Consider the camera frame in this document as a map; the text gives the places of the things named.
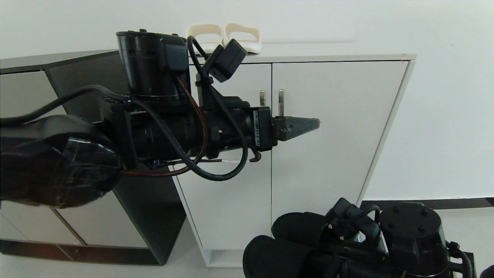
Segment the metal handle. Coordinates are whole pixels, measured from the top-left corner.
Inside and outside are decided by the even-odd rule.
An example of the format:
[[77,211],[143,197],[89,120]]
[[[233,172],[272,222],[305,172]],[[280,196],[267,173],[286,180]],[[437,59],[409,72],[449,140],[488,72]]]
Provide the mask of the metal handle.
[[261,107],[266,106],[266,91],[261,90],[259,92],[259,102],[261,104]]
[[285,91],[280,89],[278,91],[278,116],[283,117],[285,114]]

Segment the white slipper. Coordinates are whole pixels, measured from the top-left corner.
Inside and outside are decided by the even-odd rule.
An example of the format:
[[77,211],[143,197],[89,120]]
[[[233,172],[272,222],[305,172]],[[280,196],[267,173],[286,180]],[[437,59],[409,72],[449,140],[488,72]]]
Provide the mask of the white slipper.
[[[224,45],[223,44],[223,30],[219,25],[208,23],[208,24],[196,24],[196,25],[191,25],[187,28],[186,33],[186,38],[188,36],[194,36],[196,38],[197,42],[201,45],[202,49],[207,54],[213,53],[213,51],[216,49],[218,45]],[[203,34],[216,34],[219,36],[218,40],[216,41],[200,41],[197,37],[199,35]],[[194,47],[196,55],[199,55],[199,51],[197,51],[196,47]]]
[[225,36],[224,36],[224,44],[227,45],[228,42],[232,39],[230,35],[233,32],[242,32],[249,33],[254,35],[255,40],[252,39],[236,39],[240,45],[247,51],[251,53],[260,53],[262,49],[261,44],[261,31],[254,27],[247,27],[240,25],[238,23],[228,23],[225,25]]

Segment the cabinet door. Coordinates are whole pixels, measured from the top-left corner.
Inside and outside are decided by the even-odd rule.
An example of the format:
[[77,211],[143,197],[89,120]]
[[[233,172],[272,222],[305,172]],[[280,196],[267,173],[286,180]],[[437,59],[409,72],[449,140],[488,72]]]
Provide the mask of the cabinet door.
[[[27,114],[55,99],[57,95],[43,71],[0,75],[0,116],[2,118]],[[65,114],[62,106],[50,111],[46,116],[57,114]],[[1,214],[27,240],[80,244],[53,211],[47,207],[3,201]],[[8,236],[8,234],[8,229],[4,229],[2,225],[0,237]]]
[[147,248],[113,191],[87,205],[57,211],[89,245]]
[[[318,130],[273,149],[273,221],[288,212],[325,214],[356,202],[407,61],[273,64],[286,116],[319,118]],[[278,93],[273,96],[278,113]]]
[[[29,241],[62,244],[81,243],[48,207],[2,201],[1,214]],[[3,233],[5,236],[9,234],[3,227],[0,232],[0,238],[3,237]]]
[[10,240],[28,240],[3,215],[0,215],[0,238],[2,238],[2,239],[10,239]]
[[[190,69],[192,84],[196,70]],[[237,95],[251,106],[259,106],[259,93],[266,92],[266,105],[271,104],[271,65],[241,65],[234,76],[213,86],[225,96]],[[197,99],[197,88],[192,88]],[[241,150],[222,152],[219,158],[240,160]],[[234,163],[200,163],[204,170],[226,174]],[[234,178],[224,182],[205,180],[192,171],[178,176],[185,197],[184,206],[192,216],[203,249],[244,249],[249,241],[260,234],[270,234],[271,219],[271,153],[263,152],[256,163],[247,162]]]

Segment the cabinet top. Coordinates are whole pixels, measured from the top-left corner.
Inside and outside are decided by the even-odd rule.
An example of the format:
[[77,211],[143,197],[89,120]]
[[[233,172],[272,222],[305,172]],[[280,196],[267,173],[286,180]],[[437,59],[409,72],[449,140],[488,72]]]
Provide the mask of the cabinet top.
[[359,43],[263,44],[260,54],[249,53],[243,63],[401,61],[415,58],[416,54]]
[[[65,64],[118,55],[117,49],[56,53],[28,57],[2,59],[0,73],[46,70]],[[341,61],[415,60],[416,54],[400,53],[384,46],[359,43],[332,44],[264,44],[260,54],[249,54],[243,63],[297,63]]]

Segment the label sticker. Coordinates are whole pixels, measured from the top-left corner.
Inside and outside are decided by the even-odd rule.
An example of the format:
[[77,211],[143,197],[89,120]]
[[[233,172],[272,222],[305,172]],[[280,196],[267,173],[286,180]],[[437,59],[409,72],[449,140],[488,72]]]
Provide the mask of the label sticker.
[[261,139],[259,136],[259,112],[254,110],[254,137],[255,137],[255,145],[261,146]]

